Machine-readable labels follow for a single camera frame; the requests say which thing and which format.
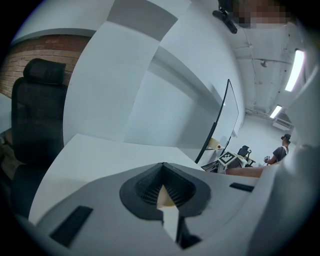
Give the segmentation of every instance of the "ceiling light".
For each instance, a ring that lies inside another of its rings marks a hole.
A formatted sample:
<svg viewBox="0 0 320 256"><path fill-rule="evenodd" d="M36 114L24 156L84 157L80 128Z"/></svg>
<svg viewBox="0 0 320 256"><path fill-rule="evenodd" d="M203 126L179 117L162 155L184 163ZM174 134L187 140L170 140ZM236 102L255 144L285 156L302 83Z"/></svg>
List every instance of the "ceiling light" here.
<svg viewBox="0 0 320 256"><path fill-rule="evenodd" d="M289 81L285 87L286 91L291 92L292 89L294 88L294 86L297 82L297 79L299 77L300 71L302 69L304 59L305 59L305 53L301 50L296 50L291 75L290 75Z"/></svg>
<svg viewBox="0 0 320 256"><path fill-rule="evenodd" d="M275 118L276 115L278 115L278 113L280 112L280 110L282 109L282 106L277 105L275 107L275 110L272 112L272 114L270 115L271 118Z"/></svg>

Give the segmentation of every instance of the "desk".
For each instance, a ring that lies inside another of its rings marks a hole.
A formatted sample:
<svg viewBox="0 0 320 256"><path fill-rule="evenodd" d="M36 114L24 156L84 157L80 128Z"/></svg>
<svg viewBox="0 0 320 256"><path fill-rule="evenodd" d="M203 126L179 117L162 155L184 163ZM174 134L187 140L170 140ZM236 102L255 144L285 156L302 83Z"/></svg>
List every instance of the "desk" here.
<svg viewBox="0 0 320 256"><path fill-rule="evenodd" d="M11 128L11 99L0 93L0 134Z"/></svg>
<svg viewBox="0 0 320 256"><path fill-rule="evenodd" d="M204 171L176 147L131 144L77 134L56 157L35 194L29 221L96 179L168 162Z"/></svg>

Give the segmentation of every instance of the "black cap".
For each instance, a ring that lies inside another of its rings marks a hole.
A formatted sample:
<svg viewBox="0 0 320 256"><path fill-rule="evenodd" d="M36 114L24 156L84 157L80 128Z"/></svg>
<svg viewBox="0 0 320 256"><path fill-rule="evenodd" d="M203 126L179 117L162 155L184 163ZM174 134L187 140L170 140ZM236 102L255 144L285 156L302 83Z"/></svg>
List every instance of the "black cap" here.
<svg viewBox="0 0 320 256"><path fill-rule="evenodd" d="M284 136L281 137L281 140L283 140L284 138L286 138L287 141L289 141L291 138L291 135L289 133L286 133Z"/></svg>

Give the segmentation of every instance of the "ceiling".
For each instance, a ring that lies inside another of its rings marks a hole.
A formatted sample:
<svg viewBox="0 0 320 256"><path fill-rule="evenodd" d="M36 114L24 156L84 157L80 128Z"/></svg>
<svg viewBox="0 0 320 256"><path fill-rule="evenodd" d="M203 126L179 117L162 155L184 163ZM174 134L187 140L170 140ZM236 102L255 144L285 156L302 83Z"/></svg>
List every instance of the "ceiling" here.
<svg viewBox="0 0 320 256"><path fill-rule="evenodd" d="M218 0L198 2L210 12L219 6ZM247 113L269 116L276 105L281 105L281 118L288 120L285 111L304 84L304 76L300 75L293 91L285 91L295 49L302 48L296 26L291 23L273 28L243 29L238 26L237 34L223 27L242 76Z"/></svg>

